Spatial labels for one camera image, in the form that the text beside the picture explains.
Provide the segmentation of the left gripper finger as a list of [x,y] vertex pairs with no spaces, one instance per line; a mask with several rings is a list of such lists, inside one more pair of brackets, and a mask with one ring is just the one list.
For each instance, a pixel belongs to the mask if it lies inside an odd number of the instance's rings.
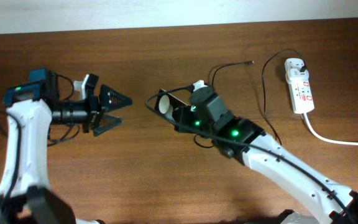
[[118,93],[107,85],[101,85],[99,104],[101,111],[110,112],[132,105],[132,99]]
[[93,123],[93,134],[95,137],[119,126],[122,123],[122,118],[104,114],[96,118]]

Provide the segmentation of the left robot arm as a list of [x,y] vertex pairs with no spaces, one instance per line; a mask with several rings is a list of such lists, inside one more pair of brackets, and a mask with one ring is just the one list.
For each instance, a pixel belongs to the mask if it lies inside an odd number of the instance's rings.
[[70,82],[79,100],[61,99],[58,79],[47,68],[30,71],[27,83],[8,88],[4,95],[7,117],[7,153],[0,182],[0,223],[83,223],[73,209],[55,195],[47,172],[47,148],[69,140],[50,138],[53,124],[76,126],[99,136],[120,125],[121,118],[110,111],[132,104],[116,90],[101,85],[98,76],[87,74],[82,81]]

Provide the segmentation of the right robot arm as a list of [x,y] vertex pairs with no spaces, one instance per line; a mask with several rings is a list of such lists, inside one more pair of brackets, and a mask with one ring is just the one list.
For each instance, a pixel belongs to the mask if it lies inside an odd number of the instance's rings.
[[358,223],[358,192],[313,169],[252,121],[234,116],[214,88],[189,91],[189,104],[168,95],[176,130],[210,138],[223,156],[266,176],[311,213],[289,210],[280,223]]

